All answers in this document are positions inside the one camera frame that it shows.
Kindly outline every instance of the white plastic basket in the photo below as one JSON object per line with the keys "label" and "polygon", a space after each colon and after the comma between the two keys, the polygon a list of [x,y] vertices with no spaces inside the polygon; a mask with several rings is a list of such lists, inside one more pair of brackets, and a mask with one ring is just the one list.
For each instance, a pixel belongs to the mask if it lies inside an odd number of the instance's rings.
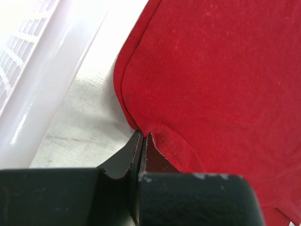
{"label": "white plastic basket", "polygon": [[0,169],[30,165],[110,6],[30,1],[0,44]]}

